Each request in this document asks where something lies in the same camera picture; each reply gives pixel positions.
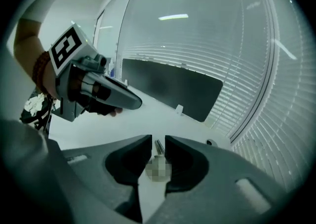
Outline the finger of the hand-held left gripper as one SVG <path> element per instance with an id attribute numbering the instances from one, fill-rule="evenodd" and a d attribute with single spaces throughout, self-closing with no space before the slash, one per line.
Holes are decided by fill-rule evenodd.
<path id="1" fill-rule="evenodd" d="M 95 96 L 98 102 L 128 110 L 136 110 L 142 106 L 142 99 L 120 81 L 100 74 L 93 74 L 93 79 L 100 84 Z"/>

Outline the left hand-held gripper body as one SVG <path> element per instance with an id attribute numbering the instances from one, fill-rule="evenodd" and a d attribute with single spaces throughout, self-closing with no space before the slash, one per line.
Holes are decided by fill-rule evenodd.
<path id="1" fill-rule="evenodd" d="M 83 94 L 90 96 L 94 83 L 106 71 L 107 59 L 99 54 L 92 42 L 77 25 L 70 26 L 51 46 L 49 56 L 55 72 L 56 92 L 60 108 L 53 114 L 67 121 L 74 121 L 84 110 L 77 101 L 69 99 L 69 79 L 71 70 L 84 71 Z"/>

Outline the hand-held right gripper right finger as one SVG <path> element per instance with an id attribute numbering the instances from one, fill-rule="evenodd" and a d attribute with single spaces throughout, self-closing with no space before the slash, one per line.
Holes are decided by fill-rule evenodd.
<path id="1" fill-rule="evenodd" d="M 229 150 L 165 137 L 172 165 L 151 224 L 267 224 L 289 200 L 269 175 Z"/>

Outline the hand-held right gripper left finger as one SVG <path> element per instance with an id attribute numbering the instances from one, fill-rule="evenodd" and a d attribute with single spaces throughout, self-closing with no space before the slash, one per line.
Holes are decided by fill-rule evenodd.
<path id="1" fill-rule="evenodd" d="M 152 156 L 152 136 L 63 151 L 84 186 L 117 213 L 141 223 L 138 179 Z"/>

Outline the person's left hand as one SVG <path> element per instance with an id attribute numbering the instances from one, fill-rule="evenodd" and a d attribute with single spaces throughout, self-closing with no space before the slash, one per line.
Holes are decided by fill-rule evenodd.
<path id="1" fill-rule="evenodd" d="M 89 113 L 97 113 L 101 115 L 109 114 L 112 117 L 122 113 L 122 108 L 105 105 L 86 95 L 82 95 L 80 92 L 84 76 L 85 71 L 82 71 L 79 68 L 71 70 L 68 84 L 68 98 L 70 101 L 78 102 L 81 106 L 85 107 L 85 110 Z"/>

